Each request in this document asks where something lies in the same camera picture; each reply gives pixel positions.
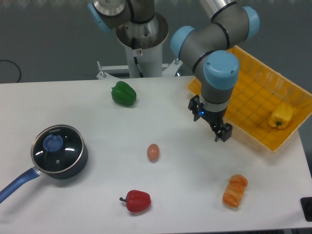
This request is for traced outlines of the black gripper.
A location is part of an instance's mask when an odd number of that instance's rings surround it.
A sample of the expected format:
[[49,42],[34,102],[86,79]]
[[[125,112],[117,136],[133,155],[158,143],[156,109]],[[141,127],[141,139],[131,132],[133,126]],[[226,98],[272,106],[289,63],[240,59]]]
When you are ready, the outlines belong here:
[[195,95],[190,99],[188,109],[192,111],[194,121],[203,118],[210,124],[211,128],[214,129],[215,142],[219,140],[225,142],[232,136],[233,126],[223,122],[226,108],[218,112],[212,112],[208,110],[208,107],[204,107],[204,103],[200,101],[199,95]]

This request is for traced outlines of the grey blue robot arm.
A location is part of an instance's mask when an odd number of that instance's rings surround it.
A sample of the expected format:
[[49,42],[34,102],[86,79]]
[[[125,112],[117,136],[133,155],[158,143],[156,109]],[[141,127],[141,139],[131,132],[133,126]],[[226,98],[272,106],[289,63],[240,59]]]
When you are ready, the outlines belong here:
[[[254,36],[260,27],[257,12],[234,0],[203,0],[210,25],[202,30],[179,28],[170,48],[178,62],[188,67],[201,83],[188,108],[194,120],[204,119],[216,140],[227,141],[232,125],[223,121],[238,80],[239,61],[228,50]],[[155,11],[152,0],[93,0],[88,4],[96,25],[103,32],[115,30],[124,46],[131,78],[159,77],[162,45],[169,32],[166,19]]]

